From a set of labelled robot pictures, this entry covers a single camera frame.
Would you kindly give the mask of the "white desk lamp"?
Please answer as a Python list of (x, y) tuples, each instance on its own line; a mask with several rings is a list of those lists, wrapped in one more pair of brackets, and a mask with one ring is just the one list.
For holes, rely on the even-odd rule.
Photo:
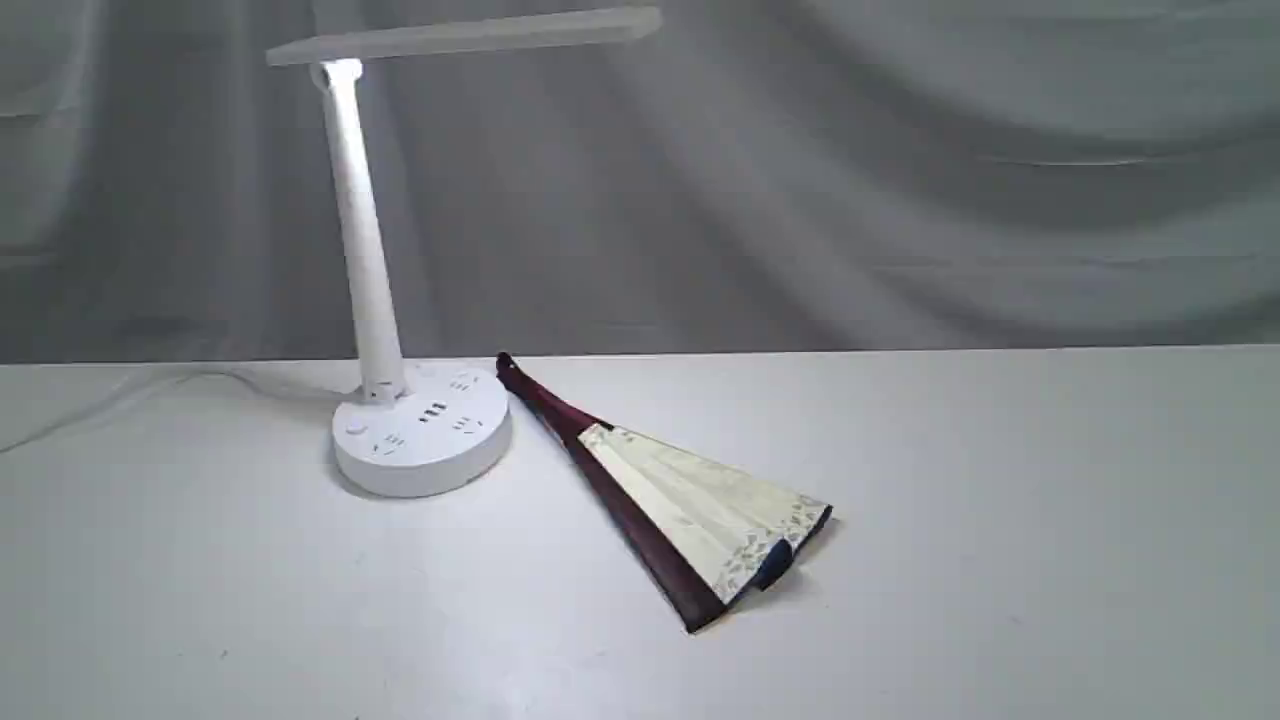
[(512, 15), (321, 35), (271, 47), (270, 67), (305, 67), (323, 99), (357, 346), (360, 386), (332, 419), (340, 474), (384, 498), (424, 498), (481, 477), (512, 441), (506, 388), (458, 363), (412, 364), (401, 347), (358, 102), (366, 61), (626, 44), (655, 33), (655, 6)]

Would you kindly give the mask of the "grey backdrop curtain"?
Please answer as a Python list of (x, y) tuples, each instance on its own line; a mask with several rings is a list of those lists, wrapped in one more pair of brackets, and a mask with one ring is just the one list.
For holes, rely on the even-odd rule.
[[(3, 361), (355, 355), (270, 47), (576, 1), (5, 1)], [(1277, 341), (1275, 1), (663, 1), (370, 61), (412, 357)]]

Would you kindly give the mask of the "folding paper fan maroon ribs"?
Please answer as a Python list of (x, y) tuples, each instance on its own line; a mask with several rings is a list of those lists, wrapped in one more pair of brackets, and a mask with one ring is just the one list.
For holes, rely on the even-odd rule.
[(690, 634), (744, 593), (769, 589), (833, 512), (822, 500), (585, 413), (509, 354), (497, 355), (495, 373), (559, 441)]

